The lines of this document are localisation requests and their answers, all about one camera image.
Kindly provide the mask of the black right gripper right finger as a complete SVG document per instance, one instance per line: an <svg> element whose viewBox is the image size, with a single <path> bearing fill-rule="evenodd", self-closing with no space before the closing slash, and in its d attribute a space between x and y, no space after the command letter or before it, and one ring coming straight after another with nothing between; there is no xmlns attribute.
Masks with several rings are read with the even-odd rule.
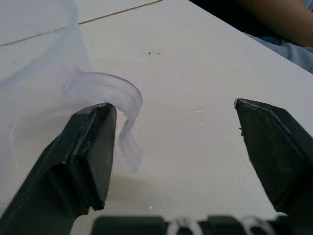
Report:
<svg viewBox="0 0 313 235"><path fill-rule="evenodd" d="M285 109L234 102L250 162L277 212L313 215L313 138Z"/></svg>

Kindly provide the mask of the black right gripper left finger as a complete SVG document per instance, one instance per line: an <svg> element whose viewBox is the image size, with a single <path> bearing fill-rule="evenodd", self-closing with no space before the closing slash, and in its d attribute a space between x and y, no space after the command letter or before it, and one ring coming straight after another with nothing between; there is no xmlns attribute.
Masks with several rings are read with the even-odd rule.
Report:
<svg viewBox="0 0 313 235"><path fill-rule="evenodd" d="M100 103L74 113L44 149L0 220L3 235L68 235L89 209L104 208L117 111Z"/></svg>

